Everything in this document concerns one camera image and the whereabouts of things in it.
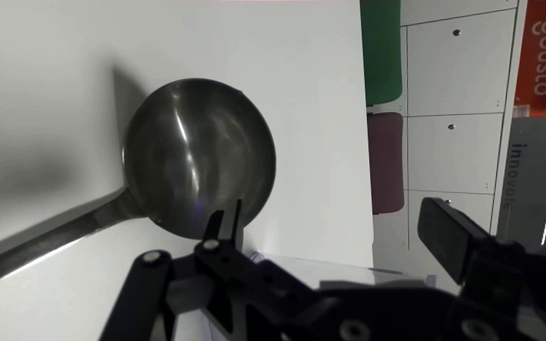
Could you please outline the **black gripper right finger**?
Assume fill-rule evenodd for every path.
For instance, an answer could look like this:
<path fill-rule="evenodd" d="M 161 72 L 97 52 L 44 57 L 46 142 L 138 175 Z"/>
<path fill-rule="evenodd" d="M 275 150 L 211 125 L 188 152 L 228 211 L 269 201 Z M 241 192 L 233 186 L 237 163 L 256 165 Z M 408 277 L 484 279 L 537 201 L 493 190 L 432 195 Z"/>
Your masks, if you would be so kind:
<path fill-rule="evenodd" d="M 457 285 L 501 281 L 501 269 L 495 264 L 501 245 L 448 201 L 440 197 L 421 201 L 417 235 Z"/>

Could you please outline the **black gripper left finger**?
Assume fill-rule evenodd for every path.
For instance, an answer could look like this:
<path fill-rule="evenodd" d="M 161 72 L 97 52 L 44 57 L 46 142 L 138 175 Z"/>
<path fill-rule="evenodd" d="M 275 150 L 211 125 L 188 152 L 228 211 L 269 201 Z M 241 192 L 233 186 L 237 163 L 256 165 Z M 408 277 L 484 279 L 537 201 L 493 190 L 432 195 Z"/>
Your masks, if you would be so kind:
<path fill-rule="evenodd" d="M 201 239 L 201 249 L 207 252 L 214 252 L 222 245 L 229 245 L 235 252 L 241 252 L 243 250 L 241 211 L 243 201 L 237 201 L 233 211 L 212 213 Z"/>

